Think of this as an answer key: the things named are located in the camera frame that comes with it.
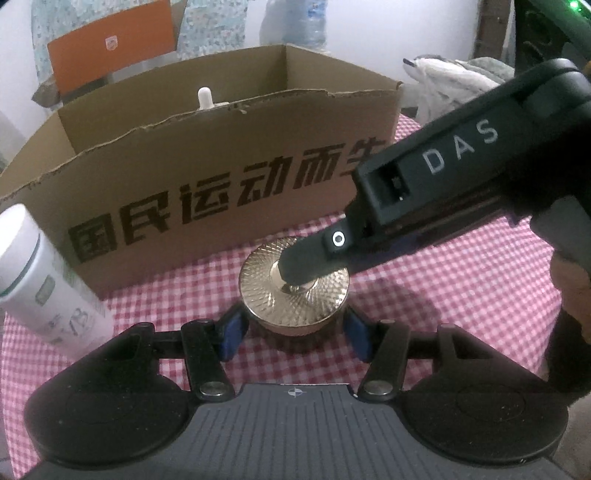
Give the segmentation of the right hand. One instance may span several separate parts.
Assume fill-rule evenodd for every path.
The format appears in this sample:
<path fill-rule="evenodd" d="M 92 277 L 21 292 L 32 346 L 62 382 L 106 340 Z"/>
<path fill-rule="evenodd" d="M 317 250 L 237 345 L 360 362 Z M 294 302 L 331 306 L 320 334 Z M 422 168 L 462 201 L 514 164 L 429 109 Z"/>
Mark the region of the right hand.
<path fill-rule="evenodd" d="M 553 285 L 560 291 L 563 309 L 581 326 L 582 337 L 590 343 L 590 275 L 580 265 L 555 252 L 550 262 Z"/>

